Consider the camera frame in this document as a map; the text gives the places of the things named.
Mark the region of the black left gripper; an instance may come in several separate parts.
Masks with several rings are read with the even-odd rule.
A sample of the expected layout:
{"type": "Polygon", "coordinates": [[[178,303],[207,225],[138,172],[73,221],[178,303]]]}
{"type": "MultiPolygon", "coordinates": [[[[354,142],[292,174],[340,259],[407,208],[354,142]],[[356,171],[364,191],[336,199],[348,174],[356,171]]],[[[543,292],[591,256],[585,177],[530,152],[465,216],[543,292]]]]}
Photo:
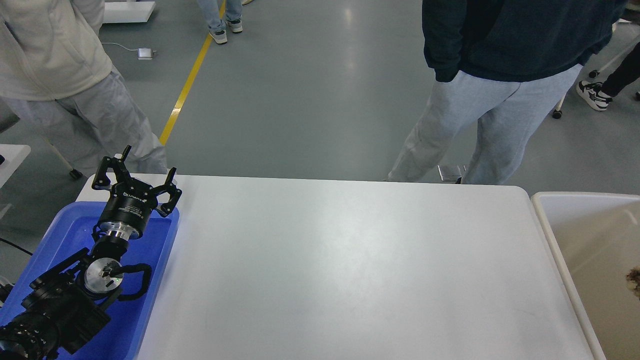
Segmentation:
{"type": "Polygon", "coordinates": [[[174,183],[178,171],[176,167],[171,167],[165,181],[156,187],[140,180],[133,180],[125,165],[130,151],[131,145],[127,145],[119,157],[103,157],[94,174],[91,188],[94,191],[110,191],[109,200],[97,221],[97,227],[102,231],[109,231],[114,229],[117,223],[124,224],[132,229],[130,239],[139,239],[146,230],[152,210],[161,217],[169,216],[176,209],[183,192],[174,183]],[[114,184],[108,177],[109,170],[115,175],[114,184]],[[168,195],[165,202],[158,200],[162,195],[168,195]]]}

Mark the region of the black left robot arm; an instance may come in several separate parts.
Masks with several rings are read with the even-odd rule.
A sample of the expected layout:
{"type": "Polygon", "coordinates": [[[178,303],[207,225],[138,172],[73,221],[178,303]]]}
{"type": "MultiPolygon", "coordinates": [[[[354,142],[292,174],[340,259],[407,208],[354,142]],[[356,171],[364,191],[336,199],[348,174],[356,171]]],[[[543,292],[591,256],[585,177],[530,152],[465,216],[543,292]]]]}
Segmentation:
{"type": "Polygon", "coordinates": [[[116,301],[135,301],[153,282],[148,263],[122,264],[130,241],[140,239],[153,212],[169,216],[182,191],[174,183],[176,168],[152,186],[134,178],[119,157],[102,158],[92,189],[108,191],[109,199],[91,231],[93,247],[82,248],[30,283],[23,312],[1,326],[3,360],[55,360],[59,350],[74,354],[108,325],[116,301]]]}

